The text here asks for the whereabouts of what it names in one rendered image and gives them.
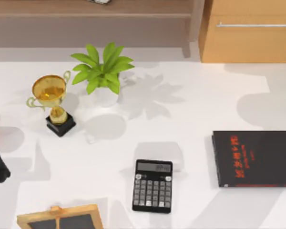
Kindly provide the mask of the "green plant in white pot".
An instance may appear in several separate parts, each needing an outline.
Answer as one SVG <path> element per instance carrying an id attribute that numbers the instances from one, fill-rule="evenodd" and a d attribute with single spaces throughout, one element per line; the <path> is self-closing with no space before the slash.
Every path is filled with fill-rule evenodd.
<path id="1" fill-rule="evenodd" d="M 87 44 L 85 49 L 85 53 L 70 55 L 81 62 L 72 69 L 76 72 L 72 84 L 86 82 L 86 93 L 94 95 L 100 106 L 115 105 L 121 92 L 120 74 L 134 68 L 133 59 L 122 56 L 124 46 L 117 46 L 114 42 L 105 46 L 102 56 L 92 44 Z"/>

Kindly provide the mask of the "black calculator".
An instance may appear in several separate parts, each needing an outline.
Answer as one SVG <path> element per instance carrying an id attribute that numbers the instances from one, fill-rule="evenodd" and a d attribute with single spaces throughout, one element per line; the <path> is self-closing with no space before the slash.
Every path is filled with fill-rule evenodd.
<path id="1" fill-rule="evenodd" d="M 173 164 L 136 160 L 132 210 L 169 214 L 172 207 Z"/>

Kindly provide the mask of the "gold trophy with black base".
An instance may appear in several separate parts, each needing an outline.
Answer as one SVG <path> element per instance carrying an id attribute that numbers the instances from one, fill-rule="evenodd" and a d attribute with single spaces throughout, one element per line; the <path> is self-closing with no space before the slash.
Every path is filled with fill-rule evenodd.
<path id="1" fill-rule="evenodd" d="M 32 86 L 33 97 L 26 101 L 26 105 L 30 108 L 51 109 L 46 117 L 46 123 L 58 137 L 64 136 L 76 126 L 73 116 L 61 107 L 70 78 L 70 71 L 65 71 L 62 77 L 51 74 L 39 78 Z"/>

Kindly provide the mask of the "wooden open shelf unit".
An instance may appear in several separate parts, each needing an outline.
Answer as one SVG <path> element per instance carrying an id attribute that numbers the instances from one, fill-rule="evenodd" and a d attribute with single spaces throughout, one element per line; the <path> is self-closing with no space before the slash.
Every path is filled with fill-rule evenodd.
<path id="1" fill-rule="evenodd" d="M 198 38 L 204 0 L 0 0 L 0 49 L 179 47 Z"/>

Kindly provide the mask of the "black book with red lettering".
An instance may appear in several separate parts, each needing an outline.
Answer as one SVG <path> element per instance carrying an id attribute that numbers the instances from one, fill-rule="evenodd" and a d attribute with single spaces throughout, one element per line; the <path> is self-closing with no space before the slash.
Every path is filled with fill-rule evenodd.
<path id="1" fill-rule="evenodd" d="M 286 187 L 286 130 L 213 131 L 220 187 Z"/>

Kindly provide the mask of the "wooden cupboard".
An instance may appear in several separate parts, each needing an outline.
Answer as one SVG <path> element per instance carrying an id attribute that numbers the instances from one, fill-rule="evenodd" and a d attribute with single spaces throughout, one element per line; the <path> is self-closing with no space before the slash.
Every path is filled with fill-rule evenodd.
<path id="1" fill-rule="evenodd" d="M 219 28 L 286 24 L 286 0 L 204 0 L 198 37 L 203 63 L 286 63 L 286 28 Z"/>

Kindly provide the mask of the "wooden framed blackboard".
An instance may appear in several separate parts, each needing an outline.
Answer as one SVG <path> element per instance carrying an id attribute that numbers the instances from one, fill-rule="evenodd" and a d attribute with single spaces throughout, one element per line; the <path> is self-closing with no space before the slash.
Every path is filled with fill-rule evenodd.
<path id="1" fill-rule="evenodd" d="M 61 208 L 17 216 L 21 229 L 104 229 L 96 204 Z"/>

